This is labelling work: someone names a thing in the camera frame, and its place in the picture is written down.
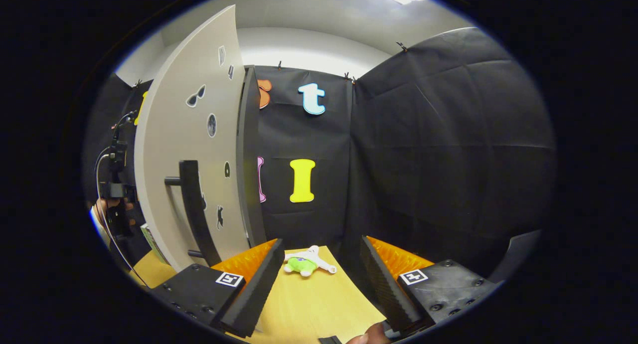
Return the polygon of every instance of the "green plush toy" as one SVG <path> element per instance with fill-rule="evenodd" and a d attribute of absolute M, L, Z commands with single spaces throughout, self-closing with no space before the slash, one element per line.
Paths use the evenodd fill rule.
<path fill-rule="evenodd" d="M 318 267 L 331 274 L 337 273 L 337 267 L 329 265 L 319 258 L 319 247 L 312 246 L 307 251 L 290 253 L 284 258 L 287 263 L 283 266 L 286 273 L 299 272 L 301 276 L 309 277 Z"/>

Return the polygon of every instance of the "white ceiling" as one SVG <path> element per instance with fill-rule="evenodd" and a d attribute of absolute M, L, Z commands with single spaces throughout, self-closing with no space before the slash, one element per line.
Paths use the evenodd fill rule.
<path fill-rule="evenodd" d="M 164 44 L 182 41 L 206 19 L 237 5 L 237 28 L 288 27 L 330 33 L 385 53 L 401 51 L 448 30 L 473 26 L 432 0 L 208 0 L 162 30 Z"/>

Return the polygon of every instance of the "white curved panel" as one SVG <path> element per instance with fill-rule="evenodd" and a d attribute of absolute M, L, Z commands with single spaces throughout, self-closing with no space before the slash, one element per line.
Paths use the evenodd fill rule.
<path fill-rule="evenodd" d="M 225 59 L 219 65 L 219 48 Z M 229 67 L 233 66 L 233 76 Z M 160 68 L 146 96 L 135 138 L 135 179 L 144 217 L 158 247 L 176 271 L 193 264 L 198 250 L 187 223 L 179 187 L 164 184 L 179 176 L 180 160 L 198 160 L 206 221 L 222 260 L 249 249 L 239 207 L 235 168 L 237 115 L 244 81 L 235 6 L 193 31 Z M 205 85 L 203 96 L 198 91 Z M 196 103 L 190 103 L 191 96 Z M 214 114 L 214 135 L 210 130 Z M 223 207 L 223 226 L 217 208 Z"/>

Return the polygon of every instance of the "book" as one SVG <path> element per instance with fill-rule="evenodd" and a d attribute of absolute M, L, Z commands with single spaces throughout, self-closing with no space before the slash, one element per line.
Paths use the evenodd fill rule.
<path fill-rule="evenodd" d="M 155 255 L 159 258 L 160 262 L 164 264 L 168 264 L 168 260 L 166 260 L 166 257 L 164 257 L 164 255 L 160 251 L 158 244 L 155 242 L 155 238 L 153 238 L 153 234 L 151 233 L 151 230 L 149 229 L 149 224 L 148 223 L 142 224 L 142 226 L 140 226 L 140 229 L 142 230 L 142 233 L 144 234 L 144 238 L 146 238 L 146 242 L 149 243 L 149 245 L 151 246 L 151 249 L 153 250 L 153 253 L 155 253 Z"/>

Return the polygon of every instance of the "wooden table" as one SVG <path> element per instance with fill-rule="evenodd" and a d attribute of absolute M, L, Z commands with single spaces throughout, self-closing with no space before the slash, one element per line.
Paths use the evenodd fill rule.
<path fill-rule="evenodd" d="M 304 278 L 299 273 L 285 273 L 282 263 L 262 310 L 259 331 L 241 340 L 250 344 L 319 344 L 318 338 L 336 335 L 344 343 L 385 320 L 346 275 L 328 247 L 319 247 L 319 256 L 335 265 L 337 273 L 317 269 Z M 151 288 L 175 274 L 152 252 L 135 265 L 135 270 Z"/>

